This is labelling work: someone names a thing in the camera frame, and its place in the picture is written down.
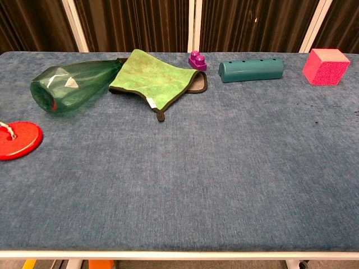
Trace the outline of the red disc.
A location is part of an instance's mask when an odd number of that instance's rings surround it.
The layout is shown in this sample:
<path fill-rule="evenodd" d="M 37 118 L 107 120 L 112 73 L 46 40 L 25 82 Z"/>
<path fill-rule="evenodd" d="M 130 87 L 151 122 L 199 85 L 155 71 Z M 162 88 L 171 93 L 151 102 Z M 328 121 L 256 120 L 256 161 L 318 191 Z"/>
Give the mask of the red disc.
<path fill-rule="evenodd" d="M 33 122 L 0 122 L 0 161 L 23 157 L 43 140 L 42 129 Z"/>

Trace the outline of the blue fabric table cover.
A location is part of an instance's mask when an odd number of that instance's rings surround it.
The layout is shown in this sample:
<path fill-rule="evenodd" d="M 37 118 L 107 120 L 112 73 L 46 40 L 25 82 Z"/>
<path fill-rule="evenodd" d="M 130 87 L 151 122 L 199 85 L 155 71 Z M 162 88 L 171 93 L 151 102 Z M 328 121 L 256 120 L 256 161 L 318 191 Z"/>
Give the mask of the blue fabric table cover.
<path fill-rule="evenodd" d="M 0 250 L 359 251 L 359 54 L 336 86 L 313 87 L 306 54 L 280 80 L 222 83 L 158 122 L 146 101 L 102 89 L 64 114 L 30 83 L 48 67 L 127 53 L 0 55 L 0 120 L 29 120 L 42 144 L 0 161 Z"/>

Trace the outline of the green cloth with black trim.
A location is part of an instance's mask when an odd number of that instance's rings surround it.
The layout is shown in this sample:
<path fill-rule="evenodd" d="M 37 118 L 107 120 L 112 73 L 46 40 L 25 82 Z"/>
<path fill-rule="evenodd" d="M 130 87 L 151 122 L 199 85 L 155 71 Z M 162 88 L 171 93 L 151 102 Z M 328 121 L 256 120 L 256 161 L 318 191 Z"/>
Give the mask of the green cloth with black trim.
<path fill-rule="evenodd" d="M 205 72 L 175 67 L 135 49 L 110 83 L 109 92 L 142 97 L 162 122 L 164 112 L 183 94 L 199 94 L 207 88 Z"/>

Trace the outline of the purple toy brick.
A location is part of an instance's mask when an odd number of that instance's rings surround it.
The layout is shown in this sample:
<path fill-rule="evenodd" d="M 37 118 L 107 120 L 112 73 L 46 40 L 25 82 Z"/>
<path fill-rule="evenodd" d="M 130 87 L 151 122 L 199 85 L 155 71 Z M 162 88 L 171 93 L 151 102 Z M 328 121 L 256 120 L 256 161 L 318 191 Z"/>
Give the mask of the purple toy brick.
<path fill-rule="evenodd" d="M 196 70 L 206 71 L 207 64 L 205 62 L 205 57 L 198 51 L 194 50 L 191 52 L 188 58 L 189 65 Z"/>

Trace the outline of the teal half-cylinder block with holes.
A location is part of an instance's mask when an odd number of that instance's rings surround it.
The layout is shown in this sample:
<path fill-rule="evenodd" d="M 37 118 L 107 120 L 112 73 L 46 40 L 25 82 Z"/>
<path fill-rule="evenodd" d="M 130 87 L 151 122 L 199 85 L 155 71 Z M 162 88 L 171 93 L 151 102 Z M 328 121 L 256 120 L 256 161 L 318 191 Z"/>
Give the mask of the teal half-cylinder block with holes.
<path fill-rule="evenodd" d="M 272 80 L 283 77 L 281 58 L 224 61 L 219 64 L 218 75 L 224 83 Z"/>

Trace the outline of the green transparent spray bottle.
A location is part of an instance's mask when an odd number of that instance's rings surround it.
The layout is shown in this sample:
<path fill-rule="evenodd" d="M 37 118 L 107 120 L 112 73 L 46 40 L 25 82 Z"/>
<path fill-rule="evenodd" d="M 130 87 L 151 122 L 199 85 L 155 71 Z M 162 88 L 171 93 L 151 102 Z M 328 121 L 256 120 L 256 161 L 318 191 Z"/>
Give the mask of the green transparent spray bottle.
<path fill-rule="evenodd" d="M 109 85 L 125 61 L 117 58 L 49 67 L 32 80 L 31 95 L 46 112 L 72 111 Z"/>

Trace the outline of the dark brown curtain panel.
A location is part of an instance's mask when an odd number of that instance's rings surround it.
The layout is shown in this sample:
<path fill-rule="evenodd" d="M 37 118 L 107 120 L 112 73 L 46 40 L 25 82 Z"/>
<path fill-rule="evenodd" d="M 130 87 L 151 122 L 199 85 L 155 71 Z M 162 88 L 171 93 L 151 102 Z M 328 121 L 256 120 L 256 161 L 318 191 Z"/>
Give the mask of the dark brown curtain panel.
<path fill-rule="evenodd" d="M 186 52 L 189 0 L 74 0 L 90 52 Z"/>
<path fill-rule="evenodd" d="M 333 0 L 318 45 L 359 54 L 359 0 Z"/>
<path fill-rule="evenodd" d="M 0 54 L 78 52 L 62 0 L 0 0 Z"/>
<path fill-rule="evenodd" d="M 201 52 L 298 52 L 319 0 L 202 0 Z"/>

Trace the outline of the orange plastic object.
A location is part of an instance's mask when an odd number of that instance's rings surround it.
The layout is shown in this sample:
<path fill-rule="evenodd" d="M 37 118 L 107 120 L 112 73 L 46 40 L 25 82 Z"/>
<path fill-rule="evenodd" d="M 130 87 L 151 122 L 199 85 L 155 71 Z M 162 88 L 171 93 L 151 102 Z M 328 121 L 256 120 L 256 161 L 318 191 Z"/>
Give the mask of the orange plastic object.
<path fill-rule="evenodd" d="M 114 260 L 89 260 L 88 261 L 89 269 L 113 269 Z"/>

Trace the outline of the pink cube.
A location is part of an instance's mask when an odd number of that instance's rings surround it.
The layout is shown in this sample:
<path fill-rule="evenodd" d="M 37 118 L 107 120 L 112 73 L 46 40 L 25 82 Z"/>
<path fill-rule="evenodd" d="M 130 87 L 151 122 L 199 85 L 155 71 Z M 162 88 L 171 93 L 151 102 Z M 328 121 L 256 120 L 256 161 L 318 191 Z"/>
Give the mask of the pink cube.
<path fill-rule="evenodd" d="M 310 85 L 336 86 L 351 61 L 339 49 L 311 49 L 302 73 Z"/>

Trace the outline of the white frame post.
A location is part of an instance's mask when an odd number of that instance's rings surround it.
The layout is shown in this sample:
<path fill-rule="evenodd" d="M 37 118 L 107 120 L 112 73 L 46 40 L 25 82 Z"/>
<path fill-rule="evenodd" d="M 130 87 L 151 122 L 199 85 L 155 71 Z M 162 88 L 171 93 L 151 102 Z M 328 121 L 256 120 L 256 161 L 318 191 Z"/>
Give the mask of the white frame post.
<path fill-rule="evenodd" d="M 312 16 L 309 27 L 306 31 L 299 53 L 308 53 L 315 41 L 315 38 L 322 26 L 322 23 L 332 5 L 333 0 L 319 0 L 316 10 Z"/>
<path fill-rule="evenodd" d="M 88 53 L 89 48 L 81 26 L 74 0 L 61 0 L 79 52 Z"/>
<path fill-rule="evenodd" d="M 202 0 L 188 0 L 188 53 L 200 50 L 201 19 Z"/>

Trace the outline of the white table frame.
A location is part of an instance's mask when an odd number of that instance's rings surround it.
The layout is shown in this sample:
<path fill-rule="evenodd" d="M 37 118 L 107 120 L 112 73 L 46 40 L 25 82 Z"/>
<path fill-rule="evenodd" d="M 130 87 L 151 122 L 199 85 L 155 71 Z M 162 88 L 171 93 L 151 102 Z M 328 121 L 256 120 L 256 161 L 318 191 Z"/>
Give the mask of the white table frame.
<path fill-rule="evenodd" d="M 3 259 L 139 261 L 283 260 L 289 269 L 299 269 L 299 262 L 304 260 L 359 261 L 359 252 L 0 251 L 0 260 Z"/>

